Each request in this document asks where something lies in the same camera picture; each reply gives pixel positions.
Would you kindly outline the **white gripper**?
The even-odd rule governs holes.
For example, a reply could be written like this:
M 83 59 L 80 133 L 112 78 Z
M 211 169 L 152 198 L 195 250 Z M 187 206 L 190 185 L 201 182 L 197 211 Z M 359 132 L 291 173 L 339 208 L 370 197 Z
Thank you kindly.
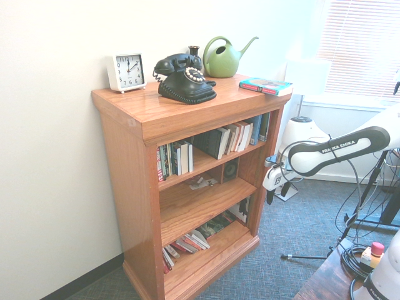
M 284 167 L 275 165 L 271 167 L 262 183 L 263 187 L 267 190 L 266 193 L 266 202 L 268 205 L 272 204 L 273 201 L 273 190 L 275 190 L 278 186 L 285 184 L 286 182 L 294 179 L 296 177 L 296 173 L 292 170 L 287 170 Z M 286 197 L 290 188 L 290 184 L 285 184 L 282 187 L 282 197 Z

